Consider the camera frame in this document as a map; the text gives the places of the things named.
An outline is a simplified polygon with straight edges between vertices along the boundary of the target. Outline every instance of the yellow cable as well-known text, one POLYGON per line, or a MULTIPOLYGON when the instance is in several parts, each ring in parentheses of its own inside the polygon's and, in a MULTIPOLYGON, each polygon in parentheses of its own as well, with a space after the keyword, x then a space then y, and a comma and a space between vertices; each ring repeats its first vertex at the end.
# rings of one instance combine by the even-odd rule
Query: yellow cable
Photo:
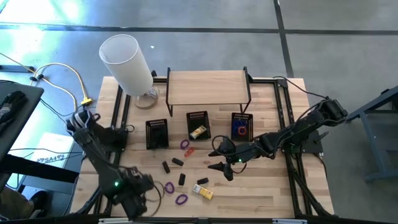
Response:
POLYGON ((50 81, 48 81, 48 80, 45 79, 45 78, 42 78, 42 79, 43 79, 45 82, 47 82, 48 84, 52 85, 53 87, 58 88, 58 89, 60 89, 60 90, 63 90, 65 93, 68 93, 68 94, 72 97, 72 99, 73 99, 73 107, 74 107, 74 111, 76 111, 76 98, 75 98, 68 90, 66 90, 66 89, 64 89, 64 88, 62 88, 62 87, 60 87, 60 86, 57 86, 57 85, 51 83, 50 81))
MULTIPOLYGON (((50 65, 62 65, 62 66, 64 66, 64 67, 69 68, 70 70, 72 70, 72 71, 76 74, 76 76, 77 76, 78 79, 79 79, 80 86, 81 86, 81 90, 82 90, 82 92, 83 92, 83 101, 82 101, 81 103, 82 103, 82 104, 91 103, 92 99, 90 99, 90 98, 87 97, 86 90, 85 90, 85 88, 84 88, 84 86, 83 86, 83 81, 81 80, 80 74, 79 74, 75 69, 73 69, 71 66, 65 65, 64 63, 57 63, 57 62, 54 62, 54 63, 45 64, 45 65, 41 66, 40 68, 38 68, 36 71, 33 71, 33 70, 31 70, 30 68, 24 66, 23 64, 21 64, 21 63, 15 61, 14 59, 12 59, 12 58, 10 58, 10 57, 8 57, 7 55, 4 55, 3 53, 0 53, 0 54, 3 55, 3 56, 5 56, 5 57, 8 58, 9 60, 12 60, 13 62, 19 64, 20 66, 24 67, 26 70, 32 72, 32 73, 33 73, 33 77, 36 77, 36 78, 37 78, 37 75, 38 75, 37 72, 38 72, 39 70, 41 70, 41 69, 43 69, 43 68, 45 68, 45 67, 48 67, 48 66, 50 66, 50 65)), ((50 81, 48 81, 48 80, 45 79, 45 78, 43 78, 43 80, 46 81, 48 84, 52 85, 53 87, 58 88, 58 89, 64 91, 65 93, 68 93, 68 94, 72 97, 74 109, 76 110, 76 98, 75 98, 68 90, 66 90, 66 89, 64 89, 64 88, 62 88, 62 87, 60 87, 60 86, 58 86, 58 85, 55 85, 55 84, 51 83, 50 81)))
POLYGON ((82 90, 82 92, 83 92, 83 97, 84 97, 84 99, 87 99, 86 90, 85 90, 85 87, 83 86, 83 81, 81 80, 80 74, 79 74, 75 69, 73 69, 71 66, 69 66, 69 65, 65 65, 64 63, 58 63, 58 62, 48 63, 48 64, 45 64, 45 65, 41 66, 40 68, 38 68, 38 69, 34 72, 34 75, 33 75, 33 76, 34 76, 34 77, 37 77, 37 73, 39 72, 39 70, 41 70, 41 69, 43 69, 43 68, 45 68, 45 67, 48 67, 48 66, 50 66, 50 65, 61 65, 61 66, 67 67, 67 68, 69 68, 70 70, 72 70, 72 71, 76 74, 77 78, 79 79, 79 82, 80 82, 81 90, 82 90))

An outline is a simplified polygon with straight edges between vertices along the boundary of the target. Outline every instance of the orange object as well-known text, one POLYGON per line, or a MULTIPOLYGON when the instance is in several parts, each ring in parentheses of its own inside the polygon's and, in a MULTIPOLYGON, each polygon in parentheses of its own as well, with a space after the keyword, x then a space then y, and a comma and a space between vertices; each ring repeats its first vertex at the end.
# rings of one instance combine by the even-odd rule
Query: orange object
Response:
POLYGON ((189 149, 185 152, 184 157, 191 156, 191 154, 195 151, 194 148, 189 147, 189 149))

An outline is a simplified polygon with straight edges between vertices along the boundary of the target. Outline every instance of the wooden table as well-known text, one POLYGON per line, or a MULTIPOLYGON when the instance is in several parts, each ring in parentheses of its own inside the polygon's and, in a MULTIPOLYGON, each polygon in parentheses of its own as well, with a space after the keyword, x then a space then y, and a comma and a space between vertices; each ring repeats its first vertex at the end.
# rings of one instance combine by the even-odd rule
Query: wooden table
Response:
MULTIPOLYGON (((292 78, 295 84, 305 88, 301 78, 292 78)), ((149 110, 140 110, 131 102, 127 124, 133 124, 136 130, 129 133, 127 148, 122 154, 121 165, 138 166, 139 170, 146 174, 152 174, 154 180, 163 184, 172 181, 178 186, 180 173, 187 178, 183 187, 176 187, 172 195, 166 194, 162 205, 155 215, 156 217, 233 217, 233 218, 270 218, 270 217, 294 217, 292 199, 290 196, 289 180, 284 155, 277 154, 275 160, 259 158, 248 162, 248 166, 241 174, 234 174, 234 180, 227 181, 223 173, 207 168, 209 164, 224 162, 224 157, 208 157, 211 152, 211 139, 202 142, 191 142, 190 146, 196 151, 188 158, 184 158, 180 149, 180 141, 187 139, 186 113, 192 111, 207 110, 210 119, 211 135, 229 135, 231 125, 231 113, 239 111, 239 105, 202 105, 202 106, 179 106, 170 118, 165 104, 165 84, 154 84, 160 90, 158 103, 149 110), (169 149, 146 150, 145 121, 152 119, 167 118, 169 124, 169 149), (184 166, 179 167, 171 160, 173 157, 183 160, 184 166), (169 163, 171 173, 166 174, 162 162, 169 163), (193 193, 192 187, 198 179, 208 177, 209 183, 204 185, 214 192, 212 200, 193 193), (179 194, 188 194, 188 202, 184 205, 176 205, 175 198, 179 194)), ((277 131, 279 119, 276 110, 274 87, 267 84, 251 84, 252 102, 247 113, 254 116, 254 135, 277 131)), ((104 127, 109 126, 113 113, 118 84, 113 77, 104 77, 97 113, 101 114, 99 123, 104 127)), ((308 98, 305 93, 289 84, 290 98, 292 102, 294 117, 298 118, 308 108, 308 98)), ((284 94, 280 90, 283 109, 285 110, 284 94)), ((118 116, 120 124, 124 98, 118 116)), ((331 198, 325 172, 321 162, 311 154, 303 155, 305 175, 309 189, 326 210, 333 213, 331 198)), ((236 170, 242 168, 242 164, 233 167, 236 170)), ((81 166, 81 174, 76 186, 71 212, 77 211, 91 196, 98 185, 98 175, 90 164, 85 160, 81 166)), ((301 190, 297 191, 300 208, 304 212, 301 190)), ((157 192, 148 192, 147 198, 156 199, 157 192)), ((101 211, 105 208, 106 200, 103 200, 101 211)), ((147 202, 150 215, 156 208, 157 202, 147 202)), ((112 216, 125 217, 121 205, 112 209, 112 216)))

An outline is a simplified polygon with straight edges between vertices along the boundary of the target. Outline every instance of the yellow box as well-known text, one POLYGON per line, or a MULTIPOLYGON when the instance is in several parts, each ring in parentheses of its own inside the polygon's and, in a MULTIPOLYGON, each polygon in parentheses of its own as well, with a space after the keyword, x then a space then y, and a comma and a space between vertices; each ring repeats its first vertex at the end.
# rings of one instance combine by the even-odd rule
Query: yellow box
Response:
POLYGON ((192 191, 202 195, 203 197, 207 198, 208 200, 211 200, 211 198, 213 197, 213 192, 205 189, 204 187, 200 187, 197 184, 195 184, 195 186, 193 186, 192 191))

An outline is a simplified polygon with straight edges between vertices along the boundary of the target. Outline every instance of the small black block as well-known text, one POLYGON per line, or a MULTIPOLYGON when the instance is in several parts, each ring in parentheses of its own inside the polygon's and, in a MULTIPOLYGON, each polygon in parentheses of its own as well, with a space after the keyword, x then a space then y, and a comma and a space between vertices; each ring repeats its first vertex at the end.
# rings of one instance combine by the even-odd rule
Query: small black block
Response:
POLYGON ((178 180, 179 186, 184 186, 185 184, 185 174, 180 174, 180 179, 178 180))
POLYGON ((163 165, 164 171, 166 171, 166 173, 168 174, 168 173, 170 172, 169 165, 167 165, 167 162, 166 162, 166 161, 164 161, 164 162, 162 163, 162 165, 163 165))
POLYGON ((176 159, 176 158, 173 158, 172 162, 174 162, 175 164, 177 164, 179 166, 183 166, 184 165, 184 162, 182 162, 181 160, 176 159))
POLYGON ((197 180, 197 184, 198 185, 205 184, 205 183, 208 183, 208 182, 209 182, 209 179, 207 177, 203 178, 203 179, 200 179, 200 180, 197 180))

